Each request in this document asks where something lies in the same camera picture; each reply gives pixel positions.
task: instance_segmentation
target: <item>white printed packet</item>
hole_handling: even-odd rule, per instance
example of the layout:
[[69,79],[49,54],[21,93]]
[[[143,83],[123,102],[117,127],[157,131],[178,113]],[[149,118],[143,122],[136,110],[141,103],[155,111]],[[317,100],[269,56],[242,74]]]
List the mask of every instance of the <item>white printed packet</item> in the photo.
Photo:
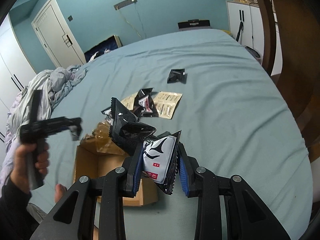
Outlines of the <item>white printed packet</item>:
[[128,108],[130,111],[133,110],[133,104],[134,104],[134,99],[136,98],[138,93],[134,93],[132,94],[131,96],[129,97],[126,97],[125,99],[123,99],[121,101],[121,103],[126,107]]
[[171,195],[177,173],[177,148],[181,131],[143,143],[144,171],[166,194]]
[[169,135],[154,142],[145,141],[143,143],[145,172],[154,182],[163,184],[176,139]]
[[171,119],[181,97],[181,93],[159,92],[153,99],[159,117]]

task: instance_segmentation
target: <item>crumpled blanket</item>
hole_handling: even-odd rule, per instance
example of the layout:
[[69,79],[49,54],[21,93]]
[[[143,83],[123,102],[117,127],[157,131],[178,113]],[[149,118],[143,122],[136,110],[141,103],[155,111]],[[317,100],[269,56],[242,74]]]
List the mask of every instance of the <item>crumpled blanket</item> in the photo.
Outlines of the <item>crumpled blanket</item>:
[[20,146],[19,129],[29,122],[31,99],[34,90],[43,91],[38,109],[38,120],[49,119],[53,109],[65,98],[70,91],[85,77],[87,70],[79,71],[80,65],[70,66],[67,69],[59,67],[53,70],[44,70],[36,75],[22,92],[20,92],[8,113],[6,124],[6,157],[0,171],[1,188],[13,168],[13,155]]
[[78,73],[80,65],[70,66],[67,69],[57,68],[55,73],[49,77],[49,99],[51,110],[53,111],[57,105],[65,98],[71,90],[79,84],[85,77],[87,70]]
[[[22,98],[22,91],[18,93],[16,99],[14,100],[12,106],[10,107],[7,119],[15,111],[15,109],[17,108],[17,106],[19,105],[19,103],[21,101],[21,98]],[[5,153],[7,153],[9,151],[10,146],[11,146],[11,142],[12,142],[12,134],[9,129],[9,123],[7,122],[5,125],[5,137],[4,137]]]

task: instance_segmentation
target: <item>bed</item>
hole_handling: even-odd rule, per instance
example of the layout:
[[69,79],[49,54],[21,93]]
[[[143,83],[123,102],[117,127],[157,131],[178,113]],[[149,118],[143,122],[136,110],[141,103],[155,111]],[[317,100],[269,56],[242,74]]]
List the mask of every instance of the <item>bed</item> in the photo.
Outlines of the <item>bed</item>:
[[[156,134],[181,129],[180,141],[200,166],[219,176],[241,175],[291,239],[306,230],[312,176],[304,140],[267,73],[233,38],[214,29],[171,33],[121,47],[81,68],[87,69],[86,77],[52,118],[81,117],[84,135],[104,118],[100,111],[110,106],[111,97],[121,100],[146,87],[183,93],[172,120],[141,121],[155,126]],[[185,68],[186,84],[167,84],[173,68]],[[79,142],[68,133],[47,140],[49,174],[31,199],[45,212],[54,205],[55,183],[72,184]],[[184,196],[178,177],[173,195],[159,191],[157,203],[124,208],[128,239],[158,240],[164,232],[167,239],[194,239],[197,199]]]

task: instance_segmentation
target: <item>black packet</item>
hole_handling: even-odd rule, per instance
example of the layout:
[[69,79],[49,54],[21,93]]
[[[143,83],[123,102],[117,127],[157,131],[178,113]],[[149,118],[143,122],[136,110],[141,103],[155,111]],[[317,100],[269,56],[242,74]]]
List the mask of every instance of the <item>black packet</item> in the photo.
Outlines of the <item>black packet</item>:
[[138,117],[158,117],[156,106],[151,97],[153,88],[143,88],[134,99],[132,112]]
[[178,171],[178,143],[181,131],[143,142],[144,172],[168,195],[172,194]]
[[113,124],[113,118],[112,118],[112,115],[111,115],[111,106],[109,106],[108,108],[102,110],[101,113],[106,116],[106,117],[105,117],[105,120],[106,120],[110,125],[112,125],[112,124]]
[[111,116],[113,124],[110,125],[109,136],[130,156],[134,155],[139,142],[156,132],[153,126],[139,122],[139,118],[117,98],[111,98]]
[[172,69],[170,71],[169,77],[167,79],[167,83],[174,83],[180,81],[182,83],[185,82],[185,72],[184,68],[182,69]]

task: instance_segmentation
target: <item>wooden chair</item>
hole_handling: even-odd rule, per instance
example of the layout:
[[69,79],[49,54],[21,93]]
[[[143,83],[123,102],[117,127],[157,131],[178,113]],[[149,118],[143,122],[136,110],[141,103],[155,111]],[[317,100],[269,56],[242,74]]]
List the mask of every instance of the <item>wooden chair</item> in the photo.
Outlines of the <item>wooden chair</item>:
[[[263,23],[262,67],[271,75],[276,55],[276,23],[270,0],[257,0]],[[283,58],[276,86],[298,123],[306,146],[320,135],[320,26],[303,0],[273,0]]]

